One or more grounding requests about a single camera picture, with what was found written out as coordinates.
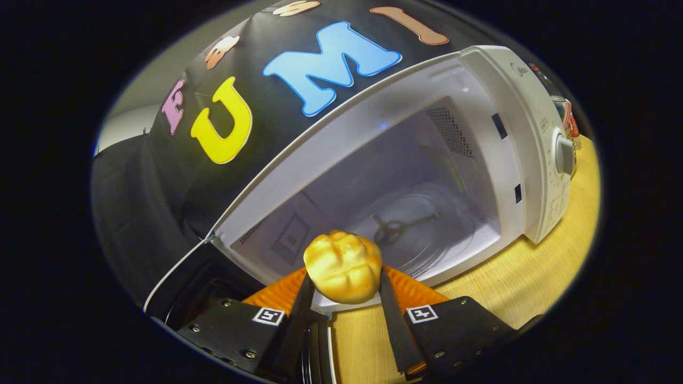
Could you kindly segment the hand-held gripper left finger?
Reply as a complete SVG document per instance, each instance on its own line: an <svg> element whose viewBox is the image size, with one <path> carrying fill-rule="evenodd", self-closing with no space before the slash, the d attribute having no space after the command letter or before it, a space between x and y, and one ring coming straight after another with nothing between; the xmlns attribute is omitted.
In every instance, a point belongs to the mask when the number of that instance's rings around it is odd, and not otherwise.
<svg viewBox="0 0 683 384"><path fill-rule="evenodd" d="M178 334L235 369L292 382L314 290L307 270L300 268L243 301L217 300Z"/></svg>

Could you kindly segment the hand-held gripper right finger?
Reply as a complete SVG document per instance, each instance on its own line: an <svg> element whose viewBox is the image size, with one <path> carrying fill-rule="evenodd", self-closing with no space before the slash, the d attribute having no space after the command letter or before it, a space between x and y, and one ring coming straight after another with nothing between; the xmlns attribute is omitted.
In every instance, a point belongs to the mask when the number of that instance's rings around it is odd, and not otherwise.
<svg viewBox="0 0 683 384"><path fill-rule="evenodd" d="M449 299L389 266L380 277L395 363L408 381L454 376L519 334L469 296Z"/></svg>

